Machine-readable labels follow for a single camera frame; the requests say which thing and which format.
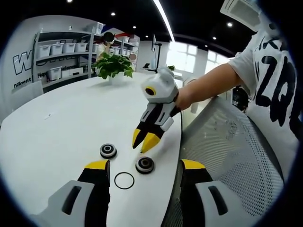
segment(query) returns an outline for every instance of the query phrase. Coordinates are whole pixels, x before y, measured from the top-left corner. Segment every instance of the potted plant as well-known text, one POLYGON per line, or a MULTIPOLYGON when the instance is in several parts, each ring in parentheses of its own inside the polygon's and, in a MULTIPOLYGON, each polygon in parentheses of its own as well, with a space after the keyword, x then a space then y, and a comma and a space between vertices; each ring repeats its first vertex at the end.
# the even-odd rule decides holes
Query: potted plant
POLYGON ((171 71, 175 71, 175 66, 174 66, 174 65, 168 66, 167 68, 168 68, 169 70, 171 70, 171 71))
POLYGON ((133 77, 133 68, 130 60, 122 55, 103 53, 102 58, 93 67, 98 70, 98 77, 108 78, 112 85, 121 84, 123 76, 133 77))

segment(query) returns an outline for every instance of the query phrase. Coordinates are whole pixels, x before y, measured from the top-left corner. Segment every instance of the white pot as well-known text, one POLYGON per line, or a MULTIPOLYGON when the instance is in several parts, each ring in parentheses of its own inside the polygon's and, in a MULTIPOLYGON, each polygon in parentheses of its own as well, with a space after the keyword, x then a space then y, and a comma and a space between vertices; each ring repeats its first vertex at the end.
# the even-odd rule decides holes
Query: white pot
POLYGON ((122 85, 124 81, 124 72, 119 72, 117 75, 115 75, 114 78, 108 77, 108 81, 111 85, 114 86, 122 85))

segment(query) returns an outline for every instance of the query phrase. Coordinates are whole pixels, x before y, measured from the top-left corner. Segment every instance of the monitor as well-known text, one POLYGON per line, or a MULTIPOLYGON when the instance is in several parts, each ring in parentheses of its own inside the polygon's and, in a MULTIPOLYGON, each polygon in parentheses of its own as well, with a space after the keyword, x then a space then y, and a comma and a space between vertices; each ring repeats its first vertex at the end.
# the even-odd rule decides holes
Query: monitor
POLYGON ((151 50, 156 53, 156 37, 155 37, 155 34, 153 34, 153 39, 152 39, 152 44, 151 44, 151 50))

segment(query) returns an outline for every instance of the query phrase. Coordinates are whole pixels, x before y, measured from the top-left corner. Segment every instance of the green plant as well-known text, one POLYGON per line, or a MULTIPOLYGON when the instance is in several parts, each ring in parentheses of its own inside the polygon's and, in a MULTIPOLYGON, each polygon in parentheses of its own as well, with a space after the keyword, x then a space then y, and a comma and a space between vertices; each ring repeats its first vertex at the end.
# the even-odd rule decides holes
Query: green plant
POLYGON ((118 73, 124 72, 127 77, 133 77, 132 63, 128 58, 122 55, 109 55, 108 53, 103 53, 102 58, 97 61, 93 67, 100 69, 98 77, 106 79, 107 77, 115 77, 118 73))
POLYGON ((171 70, 171 71, 175 71, 175 66, 174 66, 174 65, 168 66, 167 68, 168 68, 169 70, 171 70))

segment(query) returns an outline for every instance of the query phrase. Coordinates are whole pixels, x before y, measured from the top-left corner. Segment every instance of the white t-shirt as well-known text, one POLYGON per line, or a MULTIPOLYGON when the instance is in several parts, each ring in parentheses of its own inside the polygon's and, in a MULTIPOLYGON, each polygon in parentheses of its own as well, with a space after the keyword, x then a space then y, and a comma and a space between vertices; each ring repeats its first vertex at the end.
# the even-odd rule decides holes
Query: white t-shirt
POLYGON ((286 43, 258 31, 229 64, 252 97, 248 117, 269 142, 287 179, 298 149, 302 100, 286 43))
POLYGON ((105 45, 104 44, 99 44, 98 49, 97 49, 97 58, 100 56, 105 51, 105 45))

